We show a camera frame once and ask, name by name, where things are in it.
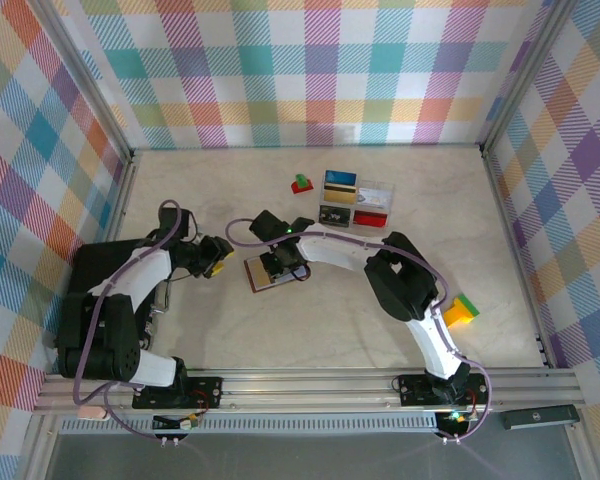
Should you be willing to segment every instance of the blue card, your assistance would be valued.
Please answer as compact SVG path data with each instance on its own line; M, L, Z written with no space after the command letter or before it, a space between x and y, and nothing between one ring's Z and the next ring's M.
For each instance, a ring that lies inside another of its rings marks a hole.
M324 175L324 181L327 183L338 183L340 185L349 185L353 187L356 184L356 174L350 172L338 172L337 170L327 170Z

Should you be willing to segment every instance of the red block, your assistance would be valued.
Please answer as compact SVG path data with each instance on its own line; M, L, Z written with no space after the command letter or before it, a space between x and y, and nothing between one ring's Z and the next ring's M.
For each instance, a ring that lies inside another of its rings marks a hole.
M311 183L311 180L307 179L307 181L309 182L309 185L307 185L304 188L300 188L298 187L298 182L293 182L291 184L291 190L293 191L293 193L302 193L302 192L308 192L309 190L313 190L313 183Z

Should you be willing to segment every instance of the beige floor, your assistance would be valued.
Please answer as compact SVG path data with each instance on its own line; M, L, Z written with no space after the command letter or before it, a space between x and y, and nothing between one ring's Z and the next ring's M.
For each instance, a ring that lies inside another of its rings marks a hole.
M463 353L492 367L541 365L477 149L148 152L121 238L155 228L166 198L192 210L201 230L214 235L224 235L229 220L263 209L288 221L315 219L319 188L295 196L290 184L298 172L319 183L327 168L395 183L389 229L406 234L447 276L452 293L464 292L481 311L473 323L452 328ZM246 225L235 236L256 241ZM364 275L317 264L307 282L253 294L242 260L263 251L238 249L217 277L175 283L153 351L178 355L190 367L424 365L408 329L382 311Z

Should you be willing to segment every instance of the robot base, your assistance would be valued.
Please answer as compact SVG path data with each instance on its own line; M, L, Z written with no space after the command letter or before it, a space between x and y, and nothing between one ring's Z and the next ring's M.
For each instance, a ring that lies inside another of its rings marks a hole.
M463 391L459 392L457 398L443 399L431 388L431 378L427 375L399 375L396 378L397 389L400 393L400 405L410 407L414 405L437 406L451 404L458 406L469 406L473 403L486 404L487 388L484 376L479 373L469 374Z
M143 388L139 395L133 397L132 408L211 410L220 406L222 377L189 377L184 361L181 358L175 360L173 385Z

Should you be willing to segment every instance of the plaid wall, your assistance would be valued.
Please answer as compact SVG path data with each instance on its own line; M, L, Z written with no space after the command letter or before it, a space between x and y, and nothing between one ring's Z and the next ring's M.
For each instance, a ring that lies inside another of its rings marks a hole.
M547 19L547 15L549 14L549 11L551 10L551 7L555 3L555 1L556 0L543 0L542 6L540 7L540 10L538 10L536 18L533 20L533 24L531 25L531 28L529 28L529 31L524 37L524 41L520 46L520 50L518 50L515 60L509 67L507 76L500 85L498 95L496 96L496 99L494 100L493 104L491 104L491 108L489 109L489 113L487 114L487 119L482 125L480 135L478 135L477 143L483 143L485 141L489 130L491 130L491 127L493 126L493 122L496 118L498 118L498 115L502 110L504 101L506 100L509 93L511 92L511 89L513 88L516 74L518 73L520 67L527 60L529 54L532 53L533 49L531 47L533 45L533 42L538 36L538 33L540 33L540 29L542 28L544 21Z
M55 0L132 144L154 149L474 143L542 3Z
M600 439L600 0L578 3L495 153L542 321Z
M72 253L102 236L121 162L24 0L0 0L0 479L15 472Z

